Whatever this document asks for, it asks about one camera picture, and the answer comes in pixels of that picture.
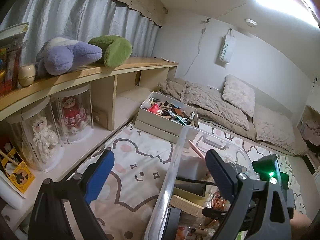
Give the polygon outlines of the person right hand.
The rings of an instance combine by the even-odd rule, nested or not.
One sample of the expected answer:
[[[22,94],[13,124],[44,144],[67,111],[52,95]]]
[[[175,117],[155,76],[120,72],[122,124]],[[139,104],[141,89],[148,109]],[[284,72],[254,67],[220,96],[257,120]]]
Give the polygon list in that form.
[[[308,227],[311,225],[312,220],[308,218],[305,214],[294,210],[293,218],[290,220],[291,225],[291,239],[301,239],[301,237],[306,233]]]

